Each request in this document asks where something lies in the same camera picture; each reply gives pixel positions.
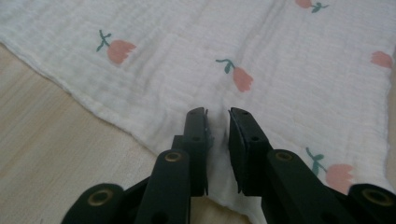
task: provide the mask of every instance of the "white blanket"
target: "white blanket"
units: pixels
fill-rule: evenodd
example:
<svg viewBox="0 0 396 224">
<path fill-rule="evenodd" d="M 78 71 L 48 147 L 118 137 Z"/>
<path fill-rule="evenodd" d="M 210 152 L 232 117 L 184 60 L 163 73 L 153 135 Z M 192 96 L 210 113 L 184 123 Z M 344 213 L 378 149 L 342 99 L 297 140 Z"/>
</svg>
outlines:
<svg viewBox="0 0 396 224">
<path fill-rule="evenodd" d="M 155 153 L 207 108 L 209 196 L 253 223 L 260 199 L 236 193 L 227 150 L 232 106 L 324 184 L 392 190 L 393 0 L 2 0 L 0 41 Z"/>
</svg>

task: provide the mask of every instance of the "textured fabric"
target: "textured fabric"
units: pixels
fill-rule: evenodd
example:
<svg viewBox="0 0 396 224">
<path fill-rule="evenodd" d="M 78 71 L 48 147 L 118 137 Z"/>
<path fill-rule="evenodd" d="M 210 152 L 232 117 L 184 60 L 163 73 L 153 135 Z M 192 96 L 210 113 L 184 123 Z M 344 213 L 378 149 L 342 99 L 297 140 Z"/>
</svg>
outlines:
<svg viewBox="0 0 396 224">
<path fill-rule="evenodd" d="M 236 193 L 227 150 L 232 106 L 325 185 L 392 190 L 393 0 L 4 0 L 0 41 L 155 153 L 207 108 L 209 195 L 253 223 L 260 199 Z"/>
</svg>

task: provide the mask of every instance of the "pink tulip print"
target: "pink tulip print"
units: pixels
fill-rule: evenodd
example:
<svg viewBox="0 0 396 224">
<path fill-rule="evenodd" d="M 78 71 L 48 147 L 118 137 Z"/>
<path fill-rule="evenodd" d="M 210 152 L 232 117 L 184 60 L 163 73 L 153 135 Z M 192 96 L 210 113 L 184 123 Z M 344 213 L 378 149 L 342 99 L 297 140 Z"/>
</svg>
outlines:
<svg viewBox="0 0 396 224">
<path fill-rule="evenodd" d="M 102 43 L 96 49 L 96 52 L 99 51 L 104 45 L 108 46 L 107 57 L 115 64 L 121 64 L 128 57 L 129 53 L 136 48 L 134 44 L 124 40 L 114 40 L 108 44 L 106 39 L 111 37 L 111 34 L 103 35 L 102 30 L 99 31 L 99 35 L 102 38 Z"/>
<path fill-rule="evenodd" d="M 353 176 L 349 173 L 353 167 L 348 164 L 334 164 L 326 171 L 326 182 L 330 188 L 336 189 L 347 194 L 349 187 L 352 185 L 350 181 Z"/>
<path fill-rule="evenodd" d="M 379 65 L 381 67 L 392 68 L 393 60 L 390 55 L 382 51 L 376 51 L 372 55 L 371 63 Z"/>
<path fill-rule="evenodd" d="M 239 91 L 250 91 L 250 85 L 253 82 L 253 77 L 251 77 L 243 68 L 236 67 L 229 59 L 216 60 L 216 62 L 227 63 L 224 67 L 224 72 L 226 74 L 230 73 L 231 68 L 233 69 L 233 83 Z"/>
<path fill-rule="evenodd" d="M 326 172 L 326 182 L 329 187 L 343 194 L 347 194 L 350 186 L 352 185 L 351 180 L 353 179 L 353 175 L 349 172 L 353 170 L 353 167 L 348 164 L 334 164 L 326 169 L 319 162 L 324 158 L 322 154 L 314 156 L 309 151 L 308 147 L 306 148 L 306 153 L 308 153 L 308 156 L 314 161 L 312 164 L 312 172 L 314 175 L 318 175 L 319 169 L 322 169 Z"/>
<path fill-rule="evenodd" d="M 302 8 L 309 8 L 312 6 L 311 0 L 296 0 L 296 4 Z"/>
</svg>

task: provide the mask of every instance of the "screw hole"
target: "screw hole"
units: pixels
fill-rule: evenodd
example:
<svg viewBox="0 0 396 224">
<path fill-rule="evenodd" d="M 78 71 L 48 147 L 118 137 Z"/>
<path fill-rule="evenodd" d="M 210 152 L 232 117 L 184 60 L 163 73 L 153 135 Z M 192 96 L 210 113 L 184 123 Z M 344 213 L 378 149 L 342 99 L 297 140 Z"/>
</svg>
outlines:
<svg viewBox="0 0 396 224">
<path fill-rule="evenodd" d="M 88 204 L 91 206 L 100 206 L 107 203 L 113 197 L 113 191 L 110 189 L 99 189 L 88 198 Z"/>
<path fill-rule="evenodd" d="M 288 152 L 277 152 L 275 154 L 275 157 L 280 160 L 280 161 L 291 161 L 291 159 L 293 159 L 293 156 L 291 156 L 290 153 Z"/>
<path fill-rule="evenodd" d="M 166 154 L 165 160 L 166 161 L 180 161 L 182 158 L 181 154 L 178 152 L 170 152 Z"/>
<path fill-rule="evenodd" d="M 394 204 L 393 200 L 387 194 L 377 189 L 364 189 L 361 193 L 371 203 L 381 206 L 392 206 Z"/>
<path fill-rule="evenodd" d="M 323 212 L 320 215 L 320 217 L 325 223 L 329 223 L 329 224 L 337 224 L 337 223 L 339 223 L 338 217 L 335 216 L 332 213 L 329 213 L 329 212 Z"/>
<path fill-rule="evenodd" d="M 165 212 L 157 212 L 154 214 L 151 218 L 151 223 L 152 224 L 164 224 L 168 222 L 169 217 L 166 215 Z"/>
</svg>

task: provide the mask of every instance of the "wooden floor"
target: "wooden floor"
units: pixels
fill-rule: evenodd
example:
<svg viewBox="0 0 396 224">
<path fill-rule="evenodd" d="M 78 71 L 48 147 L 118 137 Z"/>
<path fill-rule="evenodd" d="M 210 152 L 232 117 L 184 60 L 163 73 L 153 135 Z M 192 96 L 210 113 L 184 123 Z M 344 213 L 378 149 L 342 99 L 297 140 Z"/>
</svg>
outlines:
<svg viewBox="0 0 396 224">
<path fill-rule="evenodd" d="M 395 188 L 396 90 L 389 101 L 387 167 Z M 126 189 L 150 175 L 154 162 L 131 135 L 95 117 L 0 45 L 0 223 L 60 223 L 85 189 L 104 182 Z M 192 200 L 191 223 L 248 220 L 199 198 Z"/>
</svg>

